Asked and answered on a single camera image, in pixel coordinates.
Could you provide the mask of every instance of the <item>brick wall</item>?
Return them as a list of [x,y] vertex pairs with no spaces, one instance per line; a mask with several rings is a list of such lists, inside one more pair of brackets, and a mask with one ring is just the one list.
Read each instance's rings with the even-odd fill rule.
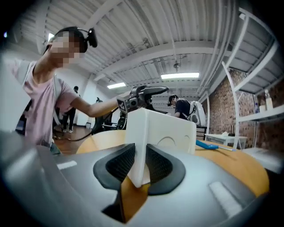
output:
[[[237,70],[230,70],[230,74],[236,86],[242,81],[245,75]],[[273,106],[277,107],[284,104],[284,81],[278,83],[269,91]],[[258,96],[258,102],[265,102],[264,94]],[[227,77],[220,83],[217,89],[209,96],[210,102],[210,129],[209,133],[222,134],[227,131],[230,133],[231,128],[236,125],[235,105],[232,89]],[[207,116],[207,100],[203,103],[205,114]],[[240,116],[247,116],[254,113],[253,95],[243,93],[239,100]],[[270,148],[284,151],[284,120],[260,123],[257,127],[257,147]],[[255,135],[255,123],[240,123],[240,136],[248,137],[246,148],[253,146]]]
[[[284,104],[284,80],[269,90],[273,107]],[[265,96],[257,97],[260,104],[265,104]],[[284,120],[260,123],[258,125],[257,147],[284,152]]]

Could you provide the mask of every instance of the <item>pink t-shirt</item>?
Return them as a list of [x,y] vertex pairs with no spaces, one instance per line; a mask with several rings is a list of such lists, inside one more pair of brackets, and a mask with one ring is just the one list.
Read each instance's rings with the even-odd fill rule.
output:
[[[8,62],[8,67],[11,69],[12,74],[18,79],[18,69],[20,60]],[[45,83],[36,84],[32,71],[36,62],[32,62],[28,77],[24,85],[25,92],[31,97],[32,105],[29,111],[25,114],[27,118],[25,136],[37,145],[41,145],[42,141],[51,144],[52,141],[52,121],[55,106],[54,98],[54,78],[46,81]],[[58,79],[62,90],[57,100],[56,107],[60,108],[61,112],[66,112],[70,109],[70,103],[78,97],[63,80]]]

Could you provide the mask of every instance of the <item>person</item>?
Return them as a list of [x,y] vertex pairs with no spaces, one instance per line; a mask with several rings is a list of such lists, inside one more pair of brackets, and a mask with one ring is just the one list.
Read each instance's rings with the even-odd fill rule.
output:
[[[25,112],[25,137],[36,145],[47,146],[51,153],[60,153],[52,142],[52,121],[55,107],[62,113],[73,107],[89,117],[107,114],[118,106],[116,97],[105,102],[89,104],[79,97],[63,80],[60,95],[55,101],[55,70],[68,65],[72,60],[86,52],[86,41],[81,31],[74,27],[60,30],[50,39],[43,56],[29,64],[23,89],[30,96],[32,104]],[[6,66],[17,78],[21,60],[6,61]]]
[[175,106],[174,116],[187,120],[190,111],[190,103],[184,99],[179,98],[177,95],[173,94],[169,97],[168,106]]
[[[75,93],[78,93],[78,86],[74,87],[74,91]],[[65,133],[67,131],[67,121],[69,118],[69,133],[73,132],[73,121],[74,121],[74,117],[75,117],[75,113],[76,113],[76,109],[74,107],[71,107],[70,110],[68,110],[64,116],[63,116],[63,132]]]

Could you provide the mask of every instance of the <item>ceiling light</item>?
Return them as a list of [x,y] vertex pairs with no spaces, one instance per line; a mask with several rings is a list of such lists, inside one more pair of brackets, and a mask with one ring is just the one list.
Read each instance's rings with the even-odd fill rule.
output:
[[174,73],[161,75],[162,79],[173,79],[173,78],[197,78],[199,73]]
[[108,89],[113,89],[113,88],[117,88],[117,87],[125,87],[125,83],[116,83],[116,84],[112,84],[112,85],[109,85],[107,86]]
[[54,34],[49,33],[49,34],[48,34],[48,41],[49,41],[53,36],[54,36]]

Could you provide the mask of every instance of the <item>blue object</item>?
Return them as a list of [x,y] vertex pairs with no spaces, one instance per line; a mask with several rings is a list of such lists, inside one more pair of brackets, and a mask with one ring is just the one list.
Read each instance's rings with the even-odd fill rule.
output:
[[255,108],[255,113],[259,113],[259,106],[258,106],[258,103],[257,103],[257,102],[255,103],[255,106],[256,106],[256,108]]
[[236,149],[220,147],[218,145],[213,145],[213,144],[206,144],[206,143],[203,143],[203,142],[201,142],[199,140],[196,140],[196,145],[200,146],[200,147],[202,147],[204,149],[207,149],[207,150],[215,150],[215,149],[218,149],[218,148],[222,148],[222,149],[225,149],[225,150],[228,150],[228,151],[236,151]]
[[203,143],[199,140],[196,140],[196,145],[197,146],[200,146],[204,149],[208,149],[208,150],[214,150],[214,149],[218,149],[219,146],[218,145],[213,145],[213,144],[206,144],[206,143]]

